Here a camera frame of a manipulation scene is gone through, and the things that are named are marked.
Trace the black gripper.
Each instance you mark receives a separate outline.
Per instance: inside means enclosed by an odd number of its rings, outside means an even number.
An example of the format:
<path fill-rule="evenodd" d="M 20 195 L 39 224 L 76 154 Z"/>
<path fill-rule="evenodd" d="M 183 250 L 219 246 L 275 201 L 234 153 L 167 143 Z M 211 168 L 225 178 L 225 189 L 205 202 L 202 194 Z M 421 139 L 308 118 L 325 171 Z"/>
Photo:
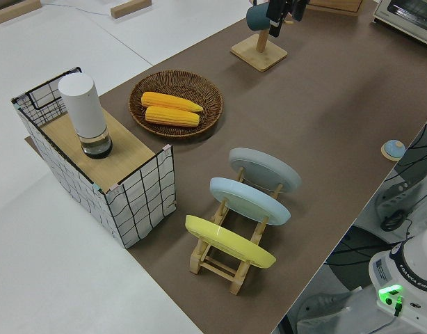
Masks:
<path fill-rule="evenodd" d="M 277 38 L 282 28 L 282 19 L 290 14 L 295 20 L 302 20 L 309 0 L 271 0 L 268 2 L 267 18 L 270 19 L 270 35 Z"/>

